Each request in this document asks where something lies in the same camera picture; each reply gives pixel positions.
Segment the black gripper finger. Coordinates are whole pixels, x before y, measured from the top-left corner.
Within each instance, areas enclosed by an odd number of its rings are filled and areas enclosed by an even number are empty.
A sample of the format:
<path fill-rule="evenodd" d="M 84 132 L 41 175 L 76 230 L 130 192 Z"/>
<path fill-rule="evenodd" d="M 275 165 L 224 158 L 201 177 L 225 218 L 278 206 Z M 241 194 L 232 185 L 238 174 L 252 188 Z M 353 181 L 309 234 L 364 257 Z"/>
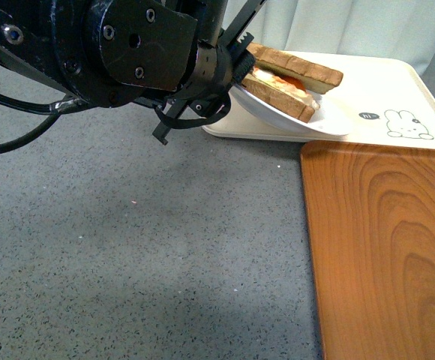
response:
<path fill-rule="evenodd" d="M 168 143 L 167 135 L 179 124 L 179 118 L 188 107 L 186 100 L 174 100 L 167 112 L 163 106 L 155 106 L 154 111 L 160 119 L 160 123 L 154 129 L 152 135 L 163 145 Z"/>
<path fill-rule="evenodd" d="M 247 0 L 230 25 L 219 37 L 219 45 L 231 47 L 242 35 L 253 18 L 259 13 L 266 0 Z"/>

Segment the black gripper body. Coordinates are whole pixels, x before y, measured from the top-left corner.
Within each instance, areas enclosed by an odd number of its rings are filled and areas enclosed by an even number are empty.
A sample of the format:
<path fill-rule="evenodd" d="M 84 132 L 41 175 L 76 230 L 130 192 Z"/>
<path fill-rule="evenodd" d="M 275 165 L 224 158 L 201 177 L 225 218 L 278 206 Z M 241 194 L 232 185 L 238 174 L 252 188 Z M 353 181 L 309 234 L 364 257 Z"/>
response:
<path fill-rule="evenodd" d="M 169 94 L 146 89 L 134 103 L 151 109 L 163 106 L 166 113 L 173 101 L 187 101 L 187 108 L 179 118 L 176 130 L 220 121 L 231 110 L 230 89 L 241 84 L 255 64 L 254 56 L 247 50 L 253 39 L 252 34 L 246 33 L 229 47 L 219 44 L 210 47 L 199 42 L 196 66 L 180 89 Z"/>

